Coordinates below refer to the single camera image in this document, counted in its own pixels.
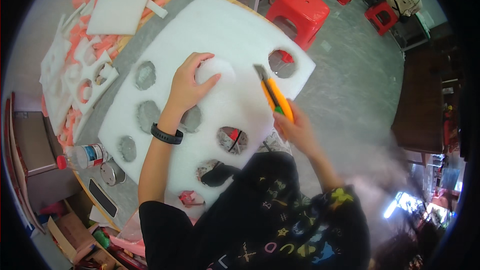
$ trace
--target phone screen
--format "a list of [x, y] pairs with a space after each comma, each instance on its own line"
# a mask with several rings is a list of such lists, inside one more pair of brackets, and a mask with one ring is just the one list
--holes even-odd
[[115, 203], [105, 195], [104, 191], [100, 189], [99, 185], [92, 178], [90, 178], [88, 183], [88, 190], [110, 216], [115, 217], [117, 215], [118, 208]]

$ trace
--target circular hole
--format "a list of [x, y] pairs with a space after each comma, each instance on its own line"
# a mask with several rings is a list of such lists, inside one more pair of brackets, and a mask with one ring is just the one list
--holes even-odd
[[135, 87], [140, 91], [145, 91], [155, 84], [156, 79], [157, 74], [153, 63], [150, 61], [143, 62], [138, 66], [135, 74]]
[[180, 130], [183, 130], [187, 133], [196, 133], [201, 122], [202, 112], [198, 106], [194, 105], [191, 109], [183, 114], [180, 120]]
[[233, 127], [222, 127], [216, 132], [220, 147], [227, 153], [241, 154], [247, 148], [248, 137], [245, 132]]
[[195, 191], [181, 191], [178, 199], [180, 199], [186, 208], [205, 205], [204, 198]]
[[238, 171], [240, 170], [233, 166], [225, 165], [217, 159], [210, 159], [198, 165], [196, 177], [204, 185], [219, 187]]
[[137, 120], [140, 129], [150, 134], [152, 123], [157, 123], [160, 117], [160, 110], [157, 104], [152, 100], [140, 103], [137, 107]]
[[126, 162], [133, 162], [137, 157], [137, 147], [135, 141], [129, 135], [124, 135], [120, 138], [117, 149], [120, 152], [122, 158]]
[[86, 104], [92, 96], [92, 81], [89, 79], [84, 80], [77, 91], [78, 100], [82, 104]]
[[273, 73], [281, 79], [288, 79], [295, 72], [293, 57], [286, 51], [275, 50], [268, 56], [268, 64]]

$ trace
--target watch strap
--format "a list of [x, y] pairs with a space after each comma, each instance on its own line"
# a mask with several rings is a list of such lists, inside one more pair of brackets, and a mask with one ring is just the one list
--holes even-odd
[[152, 124], [152, 128], [150, 129], [150, 132], [155, 138], [168, 144], [178, 145], [182, 142], [182, 139], [183, 139], [183, 132], [181, 132], [180, 130], [177, 129], [177, 132], [175, 133], [175, 135], [169, 135], [161, 131], [160, 129], [158, 129], [157, 123]]

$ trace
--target yellow utility knife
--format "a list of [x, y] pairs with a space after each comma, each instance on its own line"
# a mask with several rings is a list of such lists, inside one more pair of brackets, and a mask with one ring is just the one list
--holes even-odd
[[287, 117], [291, 123], [294, 123], [290, 104], [287, 99], [285, 99], [285, 96], [283, 96], [283, 94], [280, 92], [279, 87], [277, 87], [277, 84], [273, 78], [268, 75], [267, 71], [262, 65], [254, 64], [253, 67], [258, 72], [258, 76], [261, 80], [261, 88], [265, 93], [265, 97], [267, 98], [268, 104], [270, 105], [272, 111], [285, 115], [285, 117]]

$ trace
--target black bag strap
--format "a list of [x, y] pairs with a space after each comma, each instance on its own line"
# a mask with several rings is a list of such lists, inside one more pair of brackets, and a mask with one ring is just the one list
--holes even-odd
[[393, 0], [393, 2], [395, 3], [396, 8], [393, 7], [392, 9], [397, 10], [398, 13], [400, 14], [400, 16], [404, 16], [403, 13], [400, 12], [400, 7], [399, 7], [399, 4], [397, 3], [397, 1]]

